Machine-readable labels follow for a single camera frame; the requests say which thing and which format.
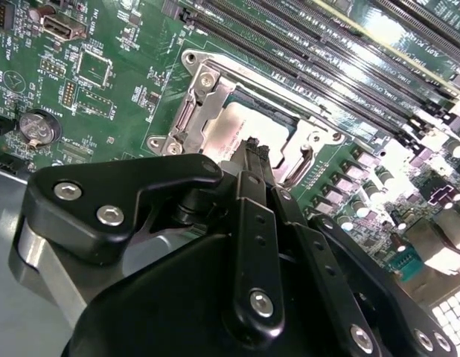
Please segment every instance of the black metal bracket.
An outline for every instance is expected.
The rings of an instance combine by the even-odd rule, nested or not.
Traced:
[[[28,181],[22,214],[35,234],[88,263],[110,264],[139,229],[139,214],[159,211],[189,187],[214,187],[221,178],[220,168],[197,154],[47,167]],[[103,207],[118,209],[109,210],[108,225],[97,217]],[[122,222],[113,222],[113,215]]]
[[[143,307],[147,300],[142,297],[142,291],[149,293],[147,281],[159,281],[153,290],[161,289],[161,298],[176,303],[175,294],[170,291],[166,295],[166,291],[172,279],[178,279],[171,263],[180,262],[181,254],[186,257],[182,266],[203,274],[194,277],[196,280],[208,279],[206,289],[220,286],[220,281],[223,287],[223,293],[219,291],[215,297],[186,292],[195,293],[187,299],[199,296],[209,306],[218,306],[221,315],[218,322],[210,322],[205,315],[210,320],[192,328],[220,329],[223,322],[232,340],[247,351],[291,351],[294,341],[289,341],[307,333],[302,332],[303,326],[311,321],[311,311],[316,315],[317,310],[318,328],[311,334],[324,342],[318,356],[456,355],[441,328],[330,217],[304,218],[290,193],[275,186],[267,147],[259,147],[254,139],[244,141],[231,161],[238,167],[234,175],[222,173],[203,155],[52,167],[33,175],[22,208],[29,229],[71,253],[66,259],[73,259],[85,270],[87,266],[99,270],[103,264],[116,265],[144,221],[149,234],[195,227],[203,232],[203,237],[161,265],[149,266],[99,294],[93,300],[97,302],[85,309],[72,346],[83,346],[80,341],[87,338],[83,331],[99,330],[95,326],[88,329],[88,324],[112,328],[106,322],[106,309],[116,301],[126,301],[124,309],[140,301],[141,309],[147,309]],[[100,216],[100,209],[106,206],[118,210],[110,210],[103,222],[106,217]],[[219,276],[218,282],[210,278],[212,266],[202,271],[203,260],[212,254],[208,247],[224,251],[221,259],[228,260],[227,277]],[[199,261],[188,265],[192,257]],[[215,264],[218,260],[212,257],[208,261]],[[218,264],[221,271],[223,264]],[[288,271],[297,271],[298,280],[288,278]],[[219,297],[224,297],[222,304]],[[295,313],[295,299],[306,302],[301,315]],[[147,312],[132,315],[145,319]],[[90,337],[87,343],[94,340]],[[119,343],[104,335],[99,341],[113,346]],[[212,348],[218,341],[212,340]]]

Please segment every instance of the gray metal surface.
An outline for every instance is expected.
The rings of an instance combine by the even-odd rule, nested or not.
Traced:
[[[10,272],[8,258],[24,191],[24,184],[0,175],[0,357],[60,356],[71,336],[70,320],[76,321],[93,292],[100,291],[103,285],[93,286],[96,279],[90,279],[90,285],[82,287],[89,275],[78,274],[76,267],[71,270],[74,274],[68,276],[72,283],[67,284],[62,270],[69,268],[70,262],[39,239],[20,241],[19,246],[20,250],[27,251],[24,259],[39,268],[46,285],[24,275],[24,281],[35,284],[32,289],[36,292],[34,294],[16,282]],[[115,273],[128,276],[188,241],[179,234],[169,233],[165,237],[136,243],[127,249],[120,264],[122,269]],[[80,287],[79,291],[69,294],[77,287],[75,284]],[[64,288],[68,288],[68,294],[63,294]],[[62,311],[48,300],[55,300]]]
[[[0,176],[0,357],[60,356],[71,329],[61,311],[20,286],[8,255],[25,190]]]

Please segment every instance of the screw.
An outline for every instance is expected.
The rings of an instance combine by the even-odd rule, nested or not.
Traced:
[[[450,344],[448,343],[448,341],[445,339],[444,336],[442,336],[438,332],[434,332],[433,335],[435,336],[435,339],[437,340],[437,342],[438,342],[438,344],[440,345],[441,348],[443,348],[447,352],[451,351],[452,347],[450,346]]]
[[[53,191],[59,199],[65,201],[74,201],[83,195],[83,191],[76,184],[72,184],[71,182],[61,182],[54,187]]]
[[[323,218],[322,219],[322,224],[326,226],[326,228],[329,228],[329,229],[333,229],[334,226],[333,226],[333,223],[327,219],[327,218]]]
[[[433,351],[433,343],[430,339],[421,332],[419,329],[414,329],[415,337],[417,338],[418,342],[427,350],[432,352]]]
[[[216,173],[217,169],[215,168],[215,165],[211,164],[210,162],[207,161],[202,161],[202,166],[204,169],[211,173]]]
[[[255,312],[263,318],[269,318],[273,315],[273,303],[264,292],[251,293],[250,304]]]
[[[172,144],[169,144],[169,146],[167,147],[167,152],[170,153],[171,155],[182,154],[182,148],[180,147],[180,145],[176,143],[172,143]]]
[[[202,73],[200,75],[200,84],[205,88],[213,87],[215,84],[214,76],[208,72]]]
[[[156,149],[159,147],[159,142],[154,139],[152,136],[150,136],[149,138],[147,138],[147,147],[149,149]]]
[[[339,141],[339,140],[341,140],[341,137],[342,137],[342,135],[341,135],[340,132],[335,132],[335,133],[333,134],[333,140],[334,140],[334,141]]]
[[[288,191],[281,190],[280,192],[284,199],[291,201],[291,194]]]
[[[99,222],[104,225],[111,225],[112,227],[117,227],[124,221],[123,211],[120,208],[111,205],[101,207],[97,211],[96,217]]]
[[[370,355],[374,351],[374,344],[366,331],[357,325],[351,326],[351,337],[356,345],[365,353]]]

